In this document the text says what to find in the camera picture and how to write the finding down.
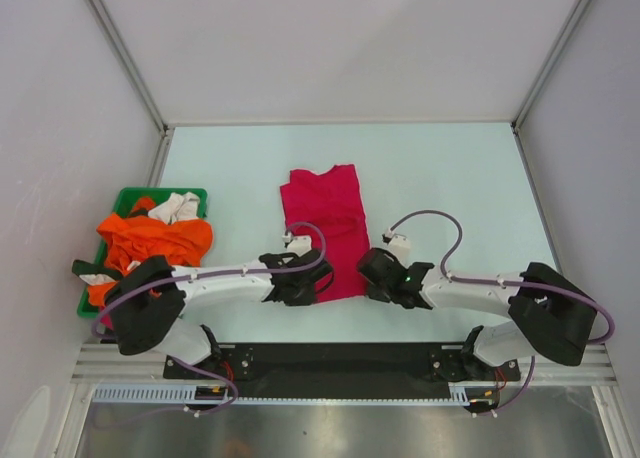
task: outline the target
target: black mount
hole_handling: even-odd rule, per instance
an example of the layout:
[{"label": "black mount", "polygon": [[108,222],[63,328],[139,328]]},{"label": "black mount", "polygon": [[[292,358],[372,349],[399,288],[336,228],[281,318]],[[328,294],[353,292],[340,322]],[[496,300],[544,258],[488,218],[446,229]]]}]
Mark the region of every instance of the black mount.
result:
[{"label": "black mount", "polygon": [[[275,270],[308,265],[318,258],[320,252],[312,249],[302,256],[295,253],[266,253],[258,259],[270,270]],[[317,298],[316,285],[329,275],[333,275],[333,267],[327,260],[322,260],[317,266],[305,271],[274,273],[271,275],[273,290],[264,301],[282,301],[287,306],[312,305]]]},{"label": "black mount", "polygon": [[[247,398],[436,399],[451,396],[452,382],[496,381],[496,368],[469,371],[462,343],[227,343],[220,350],[217,363],[196,366],[227,376],[226,363]],[[520,380],[515,361],[499,368],[507,381]],[[163,377],[203,379],[170,359]]]},{"label": "black mount", "polygon": [[[171,278],[172,272],[164,256],[152,256],[111,288],[105,303],[109,305],[147,283]],[[120,353],[137,355],[160,344],[182,313],[184,297],[185,293],[175,283],[169,283],[117,306],[109,316]]]},{"label": "black mount", "polygon": [[[525,282],[556,286],[591,300],[543,263],[531,263],[520,276]],[[596,310],[560,293],[525,287],[518,289],[509,304],[509,316],[538,353],[565,366],[578,366],[582,362]]]},{"label": "black mount", "polygon": [[372,300],[395,303],[406,309],[431,309],[420,297],[420,290],[432,263],[416,262],[405,268],[389,251],[371,248],[356,268],[367,280],[367,296]]}]

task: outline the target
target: metal floor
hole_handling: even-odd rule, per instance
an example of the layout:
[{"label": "metal floor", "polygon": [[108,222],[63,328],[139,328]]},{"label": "metal floor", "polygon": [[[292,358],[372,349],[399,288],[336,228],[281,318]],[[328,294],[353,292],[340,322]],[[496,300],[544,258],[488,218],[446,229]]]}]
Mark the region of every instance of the metal floor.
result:
[{"label": "metal floor", "polygon": [[243,405],[117,425],[154,406],[93,404],[76,457],[612,456],[589,387],[530,389],[497,419],[459,408]]}]

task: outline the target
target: orange cloth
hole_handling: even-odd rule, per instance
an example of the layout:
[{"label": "orange cloth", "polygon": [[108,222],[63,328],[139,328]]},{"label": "orange cloth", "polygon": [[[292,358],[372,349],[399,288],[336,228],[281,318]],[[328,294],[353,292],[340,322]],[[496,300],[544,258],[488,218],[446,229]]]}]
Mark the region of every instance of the orange cloth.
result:
[{"label": "orange cloth", "polygon": [[131,211],[129,212],[129,214],[131,213],[135,213],[138,210],[153,210],[156,207],[156,202],[153,201],[153,198],[151,198],[150,196],[141,196],[140,198],[138,198],[138,201],[136,201],[136,204],[133,205],[133,208],[131,209]]},{"label": "orange cloth", "polygon": [[[121,218],[112,213],[98,227],[107,243],[104,266],[128,273],[132,261],[164,255],[170,265],[200,266],[213,243],[213,230],[204,220],[178,221],[167,225],[147,216]],[[105,294],[114,283],[89,287],[89,302],[104,306]]]}]

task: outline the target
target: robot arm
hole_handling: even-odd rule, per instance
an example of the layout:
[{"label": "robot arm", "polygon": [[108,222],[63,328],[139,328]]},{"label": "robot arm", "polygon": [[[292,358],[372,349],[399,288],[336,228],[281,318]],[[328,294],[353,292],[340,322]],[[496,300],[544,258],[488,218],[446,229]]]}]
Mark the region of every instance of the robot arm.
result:
[{"label": "robot arm", "polygon": [[536,354],[567,366],[582,361],[596,317],[593,308],[559,293],[500,285],[533,282],[584,295],[550,267],[531,263],[523,273],[470,280],[493,286],[459,283],[431,263],[405,267],[409,249],[405,237],[394,235],[385,248],[372,248],[360,260],[358,270],[369,282],[369,298],[405,308],[464,308],[509,319],[498,326],[474,328],[465,342],[466,352],[490,367]]},{"label": "robot arm", "polygon": [[110,313],[123,355],[159,351],[193,365],[221,354],[211,330],[182,320],[189,307],[226,301],[283,302],[287,306],[315,303],[316,287],[329,281],[333,269],[311,249],[309,237],[296,237],[286,253],[264,254],[240,266],[172,267],[162,256],[138,266],[106,296],[113,303],[126,293],[153,282],[164,282],[123,302]]}]

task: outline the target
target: clothing pile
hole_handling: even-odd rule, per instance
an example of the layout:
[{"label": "clothing pile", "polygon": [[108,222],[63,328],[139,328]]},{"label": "clothing pile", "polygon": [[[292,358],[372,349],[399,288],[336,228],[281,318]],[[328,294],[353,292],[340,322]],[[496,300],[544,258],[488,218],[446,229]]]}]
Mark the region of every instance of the clothing pile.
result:
[{"label": "clothing pile", "polygon": [[170,265],[200,266],[213,243],[213,230],[197,217],[199,203],[193,193],[172,193],[157,206],[142,197],[126,218],[112,213],[104,220],[97,228],[107,244],[104,263],[75,260],[72,267],[89,285],[89,303],[104,307],[115,283],[151,256],[163,255]]}]

